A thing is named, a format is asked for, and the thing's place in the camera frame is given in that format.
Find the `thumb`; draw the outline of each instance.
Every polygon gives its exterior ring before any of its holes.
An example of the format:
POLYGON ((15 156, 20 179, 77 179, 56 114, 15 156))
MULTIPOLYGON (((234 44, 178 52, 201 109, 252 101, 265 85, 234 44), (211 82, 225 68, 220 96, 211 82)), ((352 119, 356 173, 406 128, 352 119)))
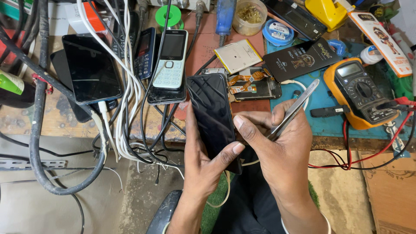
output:
POLYGON ((211 160, 213 170, 217 172, 224 171, 228 165, 245 149, 245 146, 240 142, 233 142, 224 147, 221 152, 211 160))
POLYGON ((233 119, 234 125, 245 141, 256 151, 263 152, 271 147, 272 142, 267 139, 250 120, 241 115, 233 119))

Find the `metal tweezers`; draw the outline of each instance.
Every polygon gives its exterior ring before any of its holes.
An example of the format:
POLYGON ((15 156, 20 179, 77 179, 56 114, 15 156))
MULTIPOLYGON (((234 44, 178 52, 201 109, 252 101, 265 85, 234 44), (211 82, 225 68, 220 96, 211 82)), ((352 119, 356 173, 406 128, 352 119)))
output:
POLYGON ((315 79, 312 84, 299 96, 296 102, 293 103, 291 107, 285 112, 285 117, 281 124, 276 127, 270 129, 267 138, 271 141, 275 141, 286 126, 292 121, 293 117, 297 114, 297 112, 302 108, 303 104, 305 103, 306 99, 312 94, 312 92, 316 89, 319 84, 319 79, 315 79))

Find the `digital multimeter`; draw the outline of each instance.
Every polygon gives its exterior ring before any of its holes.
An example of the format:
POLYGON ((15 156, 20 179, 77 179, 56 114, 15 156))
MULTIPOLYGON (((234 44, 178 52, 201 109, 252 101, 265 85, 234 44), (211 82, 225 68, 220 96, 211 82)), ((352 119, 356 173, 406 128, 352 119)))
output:
POLYGON ((399 112, 393 109, 377 110, 388 102, 371 80, 359 58, 349 58, 330 66, 324 81, 340 105, 348 105, 348 121, 357 130, 380 126, 395 119, 399 112))
POLYGON ((141 80, 147 79, 152 76, 153 64, 155 63, 154 58, 157 55, 156 29, 154 27, 141 32, 137 50, 134 61, 136 74, 141 80))
POLYGON ((154 87, 177 89, 181 86, 187 44, 188 32, 186 30, 166 30, 153 81, 154 87))

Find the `phone keypad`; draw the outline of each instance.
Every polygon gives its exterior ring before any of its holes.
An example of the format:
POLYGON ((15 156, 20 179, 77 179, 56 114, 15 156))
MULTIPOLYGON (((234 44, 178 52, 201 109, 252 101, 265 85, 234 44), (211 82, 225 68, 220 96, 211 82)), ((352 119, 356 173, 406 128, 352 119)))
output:
POLYGON ((182 77, 182 61, 160 61, 153 86, 159 88, 179 88, 182 77))

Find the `green label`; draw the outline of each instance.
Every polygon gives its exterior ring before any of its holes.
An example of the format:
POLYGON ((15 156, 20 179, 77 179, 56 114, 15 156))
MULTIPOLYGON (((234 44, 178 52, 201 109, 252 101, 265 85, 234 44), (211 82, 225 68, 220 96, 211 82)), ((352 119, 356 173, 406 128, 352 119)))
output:
POLYGON ((25 84, 19 77, 6 77, 4 74, 0 74, 0 88, 22 95, 25 84))

